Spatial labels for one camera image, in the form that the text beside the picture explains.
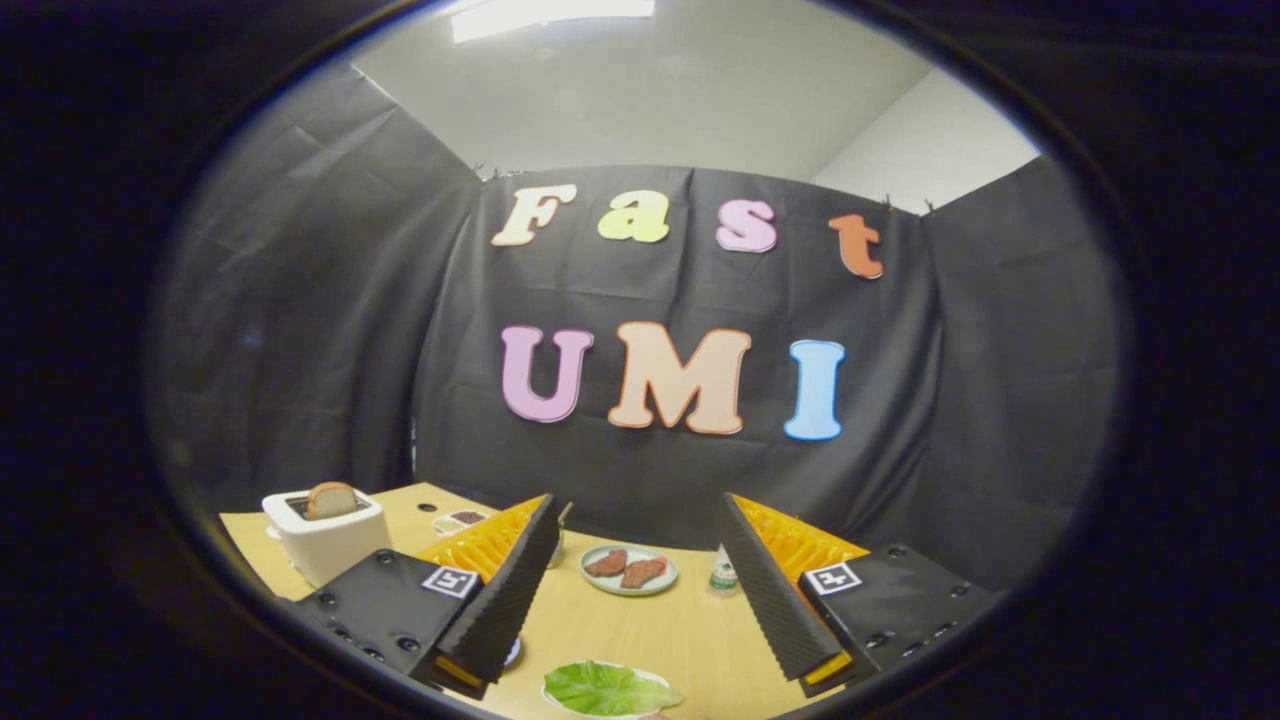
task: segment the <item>foam letter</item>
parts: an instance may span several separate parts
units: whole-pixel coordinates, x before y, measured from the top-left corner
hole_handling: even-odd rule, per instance
[[[671,231],[667,227],[667,196],[653,190],[623,192],[609,202],[613,208],[600,218],[602,237],[640,242],[658,242]]]
[[[680,364],[667,328],[658,323],[623,323],[618,337],[627,346],[622,372],[622,397],[609,410],[609,421],[622,428],[646,428],[653,413],[645,407],[649,391],[668,428],[680,421],[698,396],[698,409],[689,416],[689,429],[707,434],[733,434],[742,429],[737,415],[737,378],[751,336],[740,331],[707,333],[689,359]]]
[[[558,423],[568,418],[577,405],[577,388],[582,379],[582,354],[591,347],[591,333],[559,331],[552,342],[561,348],[559,378],[556,395],[539,397],[529,386],[534,368],[534,348],[543,341],[543,331],[512,325],[502,331],[507,352],[502,359],[502,397],[512,413],[538,423]]]
[[[791,343],[791,356],[800,363],[796,415],[782,429],[796,439],[831,439],[840,434],[836,421],[836,365],[845,359],[837,342],[801,340]]]
[[[872,260],[868,242],[879,242],[879,233],[863,223],[861,215],[841,215],[828,225],[840,233],[840,259],[850,273],[873,281],[884,274],[884,265]]]
[[[507,224],[493,236],[494,245],[526,245],[534,240],[529,223],[538,222],[545,228],[556,217],[559,202],[572,202],[577,197],[576,184],[553,184],[549,187],[526,187],[516,191],[516,204],[511,208]]]
[[[730,200],[721,205],[716,241],[733,252],[764,252],[778,243],[778,231],[769,220],[773,208],[759,200]]]

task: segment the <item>white ceiling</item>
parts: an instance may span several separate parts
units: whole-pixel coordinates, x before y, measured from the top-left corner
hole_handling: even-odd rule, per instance
[[[796,0],[658,0],[649,19],[463,45],[424,14],[355,63],[483,176],[659,164],[805,182],[931,69]]]

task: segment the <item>lettuce leaf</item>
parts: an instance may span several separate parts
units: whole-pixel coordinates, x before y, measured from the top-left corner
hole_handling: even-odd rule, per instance
[[[584,715],[643,715],[685,700],[655,680],[636,675],[630,667],[575,662],[544,676],[547,694]]]

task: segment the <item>black cloth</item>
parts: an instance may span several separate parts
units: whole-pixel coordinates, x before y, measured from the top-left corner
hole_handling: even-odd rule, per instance
[[[165,471],[223,512],[410,482],[417,354],[479,178],[351,67],[284,95],[207,177],[157,293]]]
[[[1042,158],[925,218],[804,183],[614,167],[481,182],[353,68],[284,95],[225,159],[174,238],[150,380],[165,470],[216,511],[344,479],[417,479],[507,506],[553,492],[571,527],[710,548],[732,491],[861,542],[906,542],[991,589],[1059,536],[1105,447],[1126,328],[1107,238]],[[575,183],[532,242],[494,246],[524,187]],[[605,240],[621,192],[671,200],[655,243]],[[727,200],[776,211],[777,246],[716,241]],[[832,218],[879,232],[883,277],[841,263]],[[751,337],[731,436],[618,428],[621,323],[664,325],[687,361],[713,329]],[[503,328],[593,333],[567,419],[502,396]],[[838,342],[842,433],[797,441],[800,340]],[[653,401],[649,407],[654,409]]]
[[[575,183],[532,242],[499,247],[512,192]],[[671,199],[668,237],[654,243],[600,237],[609,201],[630,190]],[[777,245],[730,252],[716,241],[721,205],[763,200]],[[881,234],[879,279],[855,277],[827,223],[861,214]],[[664,325],[682,361],[717,328],[751,336],[739,383],[741,432],[700,434],[657,418],[618,428],[626,346],[623,322]],[[513,414],[500,387],[502,331],[544,333],[532,388],[550,395],[559,350],[553,332],[585,329],[581,396],[563,421]],[[940,323],[919,219],[877,202],[804,183],[687,168],[593,168],[527,173],[485,183],[451,259],[421,354],[415,409],[419,477],[504,506],[540,492],[573,500],[573,525],[687,547],[718,544],[712,511],[737,492],[824,528],[867,521],[906,482],[933,402]],[[838,342],[838,437],[791,439],[799,340]]]

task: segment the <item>wooden table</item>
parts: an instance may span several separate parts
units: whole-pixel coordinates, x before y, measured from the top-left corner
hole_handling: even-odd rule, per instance
[[[431,520],[456,510],[493,509],[420,483],[374,496],[383,505],[393,548],[417,555],[439,536]],[[434,512],[419,510],[431,503]],[[266,534],[262,512],[224,514],[232,539],[276,594],[301,600],[314,592],[289,565],[284,547]],[[663,550],[680,569],[667,591],[644,597],[609,594],[582,578],[579,560],[613,541],[564,533],[564,560],[547,571],[520,632],[522,651],[502,679],[472,701],[490,712],[525,719],[572,720],[577,716],[541,698],[543,675],[561,665],[604,660],[655,673],[685,701],[666,708],[671,720],[753,720],[773,717],[818,701],[782,678],[746,602],[707,591],[714,552]]]

